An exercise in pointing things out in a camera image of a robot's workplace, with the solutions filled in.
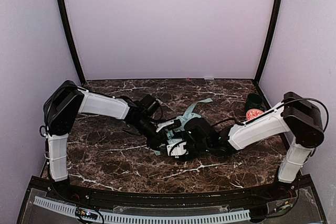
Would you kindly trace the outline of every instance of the marble surface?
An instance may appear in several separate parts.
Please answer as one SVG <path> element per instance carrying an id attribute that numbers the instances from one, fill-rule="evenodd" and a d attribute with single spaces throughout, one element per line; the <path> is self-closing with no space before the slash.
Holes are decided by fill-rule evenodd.
<path id="1" fill-rule="evenodd" d="M 235 116 L 245 120 L 247 95 L 256 92 L 249 80 L 108 80 L 88 81 L 85 88 L 133 100 L 155 96 L 164 118 L 181 115 L 193 102 L 195 112 L 213 124 Z M 217 126 L 221 129 L 232 122 Z M 286 154 L 279 136 L 246 147 L 227 158 L 200 156 L 179 162 L 156 156 L 145 138 L 126 133 L 136 129 L 106 116 L 78 115 L 68 140 L 71 183 L 90 188 L 133 193 L 202 193 L 269 184 Z"/>

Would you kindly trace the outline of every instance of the enclosure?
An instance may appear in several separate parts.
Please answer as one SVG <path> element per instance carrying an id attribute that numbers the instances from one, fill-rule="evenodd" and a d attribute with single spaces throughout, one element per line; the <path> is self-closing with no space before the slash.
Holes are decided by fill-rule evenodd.
<path id="1" fill-rule="evenodd" d="M 245 121 L 249 93 L 262 96 L 264 111 L 288 91 L 322 101 L 330 125 L 324 142 L 297 176 L 296 189 L 302 195 L 298 208 L 283 222 L 264 223 L 336 222 L 335 1 L 1 0 L 0 195 L 6 223 L 17 218 L 18 223 L 29 223 L 22 221 L 32 188 L 48 193 L 44 139 L 38 128 L 44 102 L 65 80 L 133 100 L 151 94 L 166 119 L 211 98 L 212 103 L 199 103 L 194 110 L 210 124 L 231 116 Z M 293 140 L 281 133 L 229 157 L 201 155 L 178 162 L 155 155 L 145 137 L 136 134 L 123 121 L 78 114 L 67 143 L 68 173 L 71 186 L 90 194 L 87 204 L 120 214 L 116 206 L 149 208 L 148 197 L 155 195 L 154 207 L 174 205 L 182 212 L 191 211 L 192 202 L 205 215 L 219 214 L 214 206 L 251 210 L 261 202 L 243 194 L 273 183 Z M 37 177 L 29 184 L 32 175 Z M 167 194 L 172 194 L 171 205 Z M 208 199 L 214 195 L 218 200 Z M 181 215 L 197 215 L 190 211 Z M 31 220 L 38 215 L 32 208 Z"/>

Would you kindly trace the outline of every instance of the white cable tray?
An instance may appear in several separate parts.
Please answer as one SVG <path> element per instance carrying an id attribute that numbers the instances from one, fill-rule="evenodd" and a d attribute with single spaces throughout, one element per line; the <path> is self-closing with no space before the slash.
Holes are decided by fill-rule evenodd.
<path id="1" fill-rule="evenodd" d="M 56 202 L 50 198 L 43 198 L 35 196 L 34 205 L 43 207 L 61 215 L 75 218 L 76 206 L 66 202 Z M 120 224 L 223 224 L 234 223 L 238 221 L 250 220 L 249 210 L 242 210 L 237 212 L 228 212 L 216 215 L 202 215 L 202 216 L 182 216 L 182 217 L 151 217 L 151 216 L 137 216 L 137 215 L 122 215 L 110 212 L 100 211 L 104 216 L 106 224 L 120 223 Z M 99 216 L 95 223 L 102 223 Z"/>

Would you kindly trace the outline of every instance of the black cup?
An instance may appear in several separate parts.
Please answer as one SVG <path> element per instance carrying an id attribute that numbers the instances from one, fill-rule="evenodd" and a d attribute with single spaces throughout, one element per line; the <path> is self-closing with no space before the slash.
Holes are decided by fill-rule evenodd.
<path id="1" fill-rule="evenodd" d="M 263 102 L 264 100 L 260 95 L 254 93 L 248 94 L 245 103 L 245 113 L 250 109 L 262 110 Z"/>

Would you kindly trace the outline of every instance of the white wall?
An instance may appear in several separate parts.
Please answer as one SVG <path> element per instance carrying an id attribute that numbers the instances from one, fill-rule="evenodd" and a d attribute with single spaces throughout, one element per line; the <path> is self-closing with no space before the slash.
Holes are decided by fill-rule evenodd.
<path id="1" fill-rule="evenodd" d="M 0 0 L 0 212 L 16 223 L 32 175 L 44 163 L 45 100 L 78 82 L 56 0 Z"/>
<path id="2" fill-rule="evenodd" d="M 274 0 L 66 0 L 87 79 L 254 78 Z"/>
<path id="3" fill-rule="evenodd" d="M 330 223 L 336 222 L 336 0 L 282 0 L 261 88 L 271 104 L 287 91 L 330 111 L 325 141 L 304 166 Z"/>

